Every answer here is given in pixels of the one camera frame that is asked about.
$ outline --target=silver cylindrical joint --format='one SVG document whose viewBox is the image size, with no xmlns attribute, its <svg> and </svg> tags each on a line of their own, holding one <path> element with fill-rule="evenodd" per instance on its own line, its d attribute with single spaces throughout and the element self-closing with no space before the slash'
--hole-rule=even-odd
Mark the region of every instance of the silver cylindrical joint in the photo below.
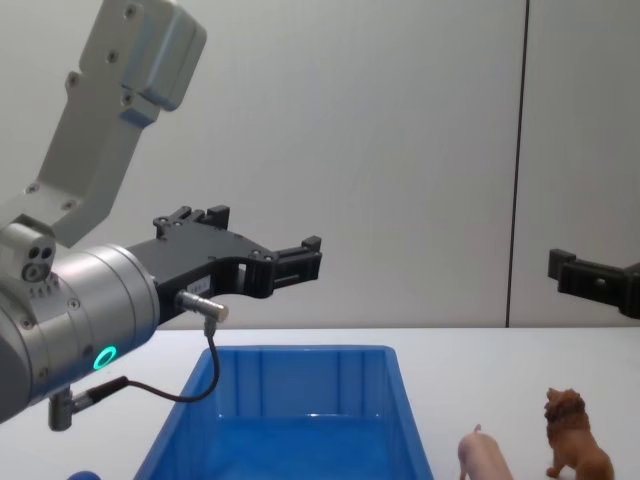
<svg viewBox="0 0 640 480">
<path fill-rule="evenodd" d="M 33 287 L 0 284 L 0 360 L 12 365 L 0 369 L 0 384 L 15 387 L 0 399 L 0 422 L 142 345 L 158 326 L 153 279 L 127 250 L 71 254 L 53 272 Z"/>
<path fill-rule="evenodd" d="M 218 323 L 224 322 L 229 316 L 229 307 L 189 293 L 186 290 L 178 292 L 176 295 L 176 305 L 184 310 L 214 318 Z"/>
</svg>

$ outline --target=black cable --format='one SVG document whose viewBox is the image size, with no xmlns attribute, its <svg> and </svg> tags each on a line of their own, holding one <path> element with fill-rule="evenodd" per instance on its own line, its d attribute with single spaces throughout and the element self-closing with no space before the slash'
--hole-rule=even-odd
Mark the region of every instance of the black cable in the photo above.
<svg viewBox="0 0 640 480">
<path fill-rule="evenodd" d="M 157 388 L 150 387 L 149 385 L 146 385 L 144 383 L 136 382 L 129 379 L 127 379 L 127 386 L 140 388 L 149 393 L 153 393 L 154 395 L 166 398 L 167 400 L 171 400 L 176 403 L 195 403 L 203 400 L 211 393 L 213 393 L 213 391 L 218 386 L 218 380 L 220 380 L 220 358 L 218 357 L 218 350 L 216 349 L 215 343 L 213 343 L 213 337 L 207 336 L 207 342 L 209 343 L 209 350 L 211 350 L 211 358 L 213 360 L 213 379 L 211 380 L 211 384 L 207 387 L 207 389 L 200 395 L 196 395 L 195 397 L 172 395 L 170 393 L 163 392 L 162 390 L 158 390 Z"/>
<path fill-rule="evenodd" d="M 154 395 L 165 398 L 167 400 L 171 400 L 176 403 L 195 403 L 203 400 L 204 398 L 211 395 L 211 393 L 213 393 L 213 391 L 218 386 L 218 381 L 220 380 L 220 357 L 218 356 L 216 345 L 215 343 L 213 343 L 213 333 L 214 331 L 211 331 L 211 335 L 207 335 L 207 342 L 209 343 L 209 350 L 211 351 L 211 359 L 213 360 L 213 379 L 211 380 L 211 384 L 207 387 L 207 389 L 200 395 L 196 395 L 195 397 L 172 395 L 144 383 L 129 380 L 127 377 L 119 377 L 115 380 L 111 380 L 110 382 L 103 383 L 98 387 L 87 390 L 86 394 L 92 400 L 91 404 L 95 405 L 96 403 L 104 400 L 105 398 L 113 395 L 116 392 L 119 392 L 125 387 L 140 388 L 141 390 L 145 390 L 149 393 L 153 393 Z"/>
</svg>

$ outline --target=white table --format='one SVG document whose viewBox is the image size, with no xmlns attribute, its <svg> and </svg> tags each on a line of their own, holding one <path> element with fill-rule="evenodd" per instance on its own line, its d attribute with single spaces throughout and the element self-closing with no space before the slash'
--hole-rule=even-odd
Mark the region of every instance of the white table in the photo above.
<svg viewBox="0 0 640 480">
<path fill-rule="evenodd" d="M 640 329 L 244 330 L 220 345 L 377 344 L 395 348 L 422 442 L 438 480 L 457 479 L 457 443 L 477 423 L 501 444 L 516 480 L 543 480 L 551 459 L 543 406 L 549 386 L 580 391 L 618 480 L 640 471 Z M 158 332 L 144 347 L 84 379 L 76 391 L 125 374 L 183 387 L 206 348 L 198 331 Z M 47 427 L 43 402 L 0 425 L 0 478 L 65 479 L 92 470 L 130 479 L 172 404 L 136 389 Z M 565 470 L 563 479 L 572 479 Z"/>
</svg>

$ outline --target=cable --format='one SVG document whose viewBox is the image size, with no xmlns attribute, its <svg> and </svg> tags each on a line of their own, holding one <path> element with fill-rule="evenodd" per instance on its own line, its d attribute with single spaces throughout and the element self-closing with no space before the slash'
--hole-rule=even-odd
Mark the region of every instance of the cable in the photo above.
<svg viewBox="0 0 640 480">
<path fill-rule="evenodd" d="M 162 390 L 158 390 L 157 388 L 150 387 L 149 385 L 146 385 L 144 383 L 136 382 L 129 379 L 127 379 L 127 386 L 140 388 L 149 393 L 153 393 L 154 395 L 166 398 L 167 400 L 171 400 L 177 403 L 195 403 L 203 400 L 216 389 L 216 387 L 218 386 L 218 380 L 220 380 L 220 358 L 218 357 L 218 350 L 216 349 L 216 345 L 215 343 L 213 343 L 213 336 L 207 336 L 207 342 L 209 343 L 209 350 L 211 350 L 211 358 L 213 359 L 213 379 L 211 380 L 211 384 L 207 387 L 207 389 L 200 395 L 196 395 L 195 397 L 172 395 L 170 393 L 163 392 Z"/>
</svg>

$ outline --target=blue plastic bin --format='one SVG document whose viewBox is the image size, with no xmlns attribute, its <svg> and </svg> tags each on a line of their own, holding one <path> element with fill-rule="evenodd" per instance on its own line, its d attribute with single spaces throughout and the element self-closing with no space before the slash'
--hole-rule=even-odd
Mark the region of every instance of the blue plastic bin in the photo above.
<svg viewBox="0 0 640 480">
<path fill-rule="evenodd" d="M 433 480 L 391 348 L 219 353 L 216 392 L 173 408 L 137 480 Z M 207 350 L 183 394 L 212 369 Z"/>
</svg>

